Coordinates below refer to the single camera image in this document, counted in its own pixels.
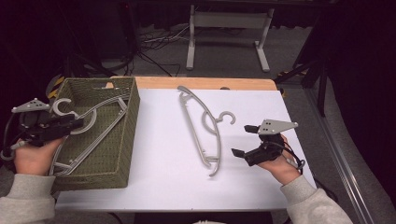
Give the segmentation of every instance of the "hand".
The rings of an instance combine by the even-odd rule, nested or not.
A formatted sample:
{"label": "hand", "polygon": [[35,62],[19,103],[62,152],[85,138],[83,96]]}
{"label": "hand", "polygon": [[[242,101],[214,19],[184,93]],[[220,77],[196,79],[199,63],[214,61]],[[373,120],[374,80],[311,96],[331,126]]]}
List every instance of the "hand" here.
{"label": "hand", "polygon": [[[288,139],[281,134],[283,140],[287,143]],[[287,185],[295,178],[300,176],[300,172],[287,162],[287,159],[294,161],[289,152],[283,150],[283,156],[279,156],[274,161],[265,161],[258,164],[261,168],[268,170],[282,185]]]}
{"label": "hand", "polygon": [[47,175],[56,148],[63,142],[62,138],[48,142],[43,147],[26,144],[15,149],[15,168],[18,174]]}

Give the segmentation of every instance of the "person's left hand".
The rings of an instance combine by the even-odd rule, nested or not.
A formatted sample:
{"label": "person's left hand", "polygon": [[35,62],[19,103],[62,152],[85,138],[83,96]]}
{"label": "person's left hand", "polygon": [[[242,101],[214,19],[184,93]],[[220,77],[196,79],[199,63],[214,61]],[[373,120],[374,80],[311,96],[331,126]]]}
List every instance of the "person's left hand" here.
{"label": "person's left hand", "polygon": [[34,147],[26,144],[15,149],[14,163],[17,174],[47,175],[53,154],[62,141],[63,139],[59,138],[48,142],[43,147]]}

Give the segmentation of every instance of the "green woven basket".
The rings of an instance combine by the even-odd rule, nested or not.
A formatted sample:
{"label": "green woven basket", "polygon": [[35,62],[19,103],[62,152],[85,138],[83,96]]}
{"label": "green woven basket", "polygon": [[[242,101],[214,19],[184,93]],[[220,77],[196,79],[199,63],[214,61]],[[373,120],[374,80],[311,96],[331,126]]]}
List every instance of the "green woven basket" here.
{"label": "green woven basket", "polygon": [[[123,78],[67,78],[59,90],[57,99],[68,98],[72,102],[59,104],[67,113],[79,115],[106,99],[129,94],[127,112],[111,132],[70,175],[58,175],[53,190],[118,189],[128,185],[131,167],[134,131],[140,98],[134,77]],[[97,109],[94,125],[85,133],[70,135],[64,143],[57,162],[70,164],[90,145],[119,115],[118,103],[103,105]],[[85,125],[91,115],[84,119]]]}

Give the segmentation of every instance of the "table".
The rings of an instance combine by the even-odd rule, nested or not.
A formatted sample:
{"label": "table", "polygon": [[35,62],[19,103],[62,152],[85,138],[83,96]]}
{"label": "table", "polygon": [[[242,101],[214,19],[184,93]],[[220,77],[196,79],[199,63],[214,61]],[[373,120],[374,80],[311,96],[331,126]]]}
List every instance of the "table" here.
{"label": "table", "polygon": [[[248,151],[260,144],[256,134],[245,133],[244,125],[260,125],[265,115],[271,117],[268,119],[290,121],[283,99],[272,80],[137,77],[136,82],[141,104],[128,187],[62,192],[56,209],[234,212],[286,207],[287,202],[279,190],[280,184],[271,174],[257,166],[248,167],[244,160],[235,158],[231,152],[231,147]],[[229,124],[229,120],[219,123],[223,144],[222,162],[214,177],[208,176],[210,171],[202,165],[191,139],[178,101],[178,85],[190,88],[215,117],[220,111],[228,109],[236,115],[234,125]],[[219,90],[223,87],[231,90]],[[258,104],[254,109],[247,110],[255,103]],[[194,113],[194,108],[195,105],[189,101],[191,117],[200,117],[202,114],[199,111]],[[283,134],[288,137],[299,158],[304,160],[295,131],[287,130]],[[206,137],[204,142],[203,147],[210,149],[205,146],[213,143],[213,140]],[[304,168],[304,175],[315,186],[308,164]]]}

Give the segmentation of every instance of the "gray carpet floor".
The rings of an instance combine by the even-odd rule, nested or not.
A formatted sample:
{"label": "gray carpet floor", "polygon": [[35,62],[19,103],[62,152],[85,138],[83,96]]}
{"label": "gray carpet floor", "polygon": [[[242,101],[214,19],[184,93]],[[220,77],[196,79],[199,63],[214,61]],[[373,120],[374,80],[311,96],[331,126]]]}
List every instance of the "gray carpet floor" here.
{"label": "gray carpet floor", "polygon": [[[271,29],[264,45],[271,72],[264,73],[261,69],[253,42],[261,35],[257,30],[224,31],[205,29],[196,36],[196,51],[194,69],[185,68],[188,41],[180,39],[161,49],[145,51],[152,60],[164,65],[163,68],[174,76],[179,77],[248,77],[248,78],[275,78],[281,71],[289,71],[303,46],[310,29]],[[104,66],[118,63],[117,60],[107,60]],[[133,76],[165,76],[164,71],[157,65],[148,63],[139,57],[134,57],[129,71]],[[279,85],[286,92],[284,98],[291,120],[297,121],[300,126],[296,129],[302,144],[305,156],[316,176],[338,196],[339,204],[348,213],[354,223],[360,223],[354,206],[350,201],[346,188],[329,152],[323,131],[314,119],[315,111],[311,109],[304,90],[298,85],[300,77],[294,77]],[[375,176],[361,157],[359,150],[350,138],[347,128],[341,117],[338,105],[332,92],[332,83],[329,82],[325,103],[326,119],[329,121],[334,139],[346,157],[346,160],[361,188],[374,223],[396,223],[396,212],[389,196],[382,189]],[[13,175],[4,168],[0,170],[0,196],[7,195],[13,180]],[[118,214],[123,223],[133,223],[134,214]],[[274,223],[283,223],[287,218],[284,210],[273,211]],[[118,223],[106,213],[84,213],[57,211],[52,223]]]}

